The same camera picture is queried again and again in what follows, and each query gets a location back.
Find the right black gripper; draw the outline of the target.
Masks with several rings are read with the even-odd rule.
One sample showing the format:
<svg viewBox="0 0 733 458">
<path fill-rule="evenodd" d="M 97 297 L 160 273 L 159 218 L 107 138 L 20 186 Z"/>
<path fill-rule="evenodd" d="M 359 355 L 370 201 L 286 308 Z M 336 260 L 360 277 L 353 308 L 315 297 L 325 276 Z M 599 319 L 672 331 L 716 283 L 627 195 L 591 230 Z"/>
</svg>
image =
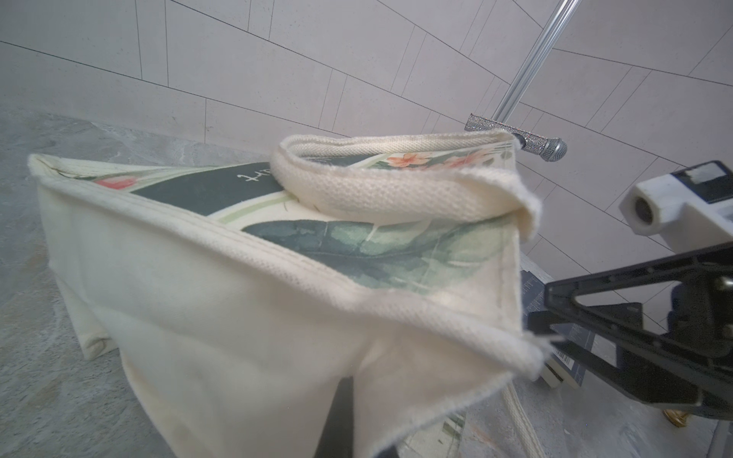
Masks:
<svg viewBox="0 0 733 458">
<path fill-rule="evenodd" d="M 675 282 L 667 332 L 643 327 L 641 303 L 582 305 L 581 296 Z M 628 398 L 714 420 L 732 418 L 732 245 L 550 282 L 528 328 Z M 575 324 L 615 345 L 616 364 L 561 336 Z"/>
</svg>

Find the floral canvas tote bag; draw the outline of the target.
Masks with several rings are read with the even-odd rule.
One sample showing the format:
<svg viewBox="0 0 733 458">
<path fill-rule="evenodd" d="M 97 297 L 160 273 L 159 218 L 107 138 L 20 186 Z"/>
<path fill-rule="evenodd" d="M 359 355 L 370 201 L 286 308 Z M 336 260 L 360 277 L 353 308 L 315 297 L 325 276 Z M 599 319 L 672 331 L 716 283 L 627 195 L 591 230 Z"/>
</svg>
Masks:
<svg viewBox="0 0 733 458">
<path fill-rule="evenodd" d="M 376 457 L 513 387 L 521 242 L 542 204 L 501 129 L 292 135 L 265 162 L 29 157 L 51 271 L 86 359 L 117 350 L 179 457 Z"/>
</svg>

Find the small yellow blue toy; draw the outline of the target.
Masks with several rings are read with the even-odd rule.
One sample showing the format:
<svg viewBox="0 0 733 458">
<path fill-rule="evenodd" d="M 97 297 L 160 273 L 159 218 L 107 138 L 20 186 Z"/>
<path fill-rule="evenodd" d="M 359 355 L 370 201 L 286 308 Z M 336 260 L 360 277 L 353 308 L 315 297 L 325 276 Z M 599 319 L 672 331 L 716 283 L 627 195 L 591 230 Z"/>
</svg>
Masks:
<svg viewBox="0 0 733 458">
<path fill-rule="evenodd" d="M 691 414 L 681 410 L 664 410 L 662 412 L 665 418 L 678 429 L 687 427 Z"/>
</svg>

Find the glitter microphone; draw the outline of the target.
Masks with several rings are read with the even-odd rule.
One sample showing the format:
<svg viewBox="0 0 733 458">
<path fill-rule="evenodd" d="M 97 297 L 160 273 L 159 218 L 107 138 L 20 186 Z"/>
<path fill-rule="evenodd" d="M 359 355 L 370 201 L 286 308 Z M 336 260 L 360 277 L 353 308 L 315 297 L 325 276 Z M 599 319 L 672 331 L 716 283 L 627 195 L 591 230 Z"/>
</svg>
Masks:
<svg viewBox="0 0 733 458">
<path fill-rule="evenodd" d="M 523 151 L 539 156 L 546 162 L 560 161 L 568 151 L 567 144 L 559 137 L 542 137 L 542 135 L 517 129 L 498 121 L 476 116 L 475 114 L 471 114 L 465 124 L 465 130 L 467 132 L 491 131 L 494 129 L 501 129 L 511 133 L 518 139 Z"/>
</svg>

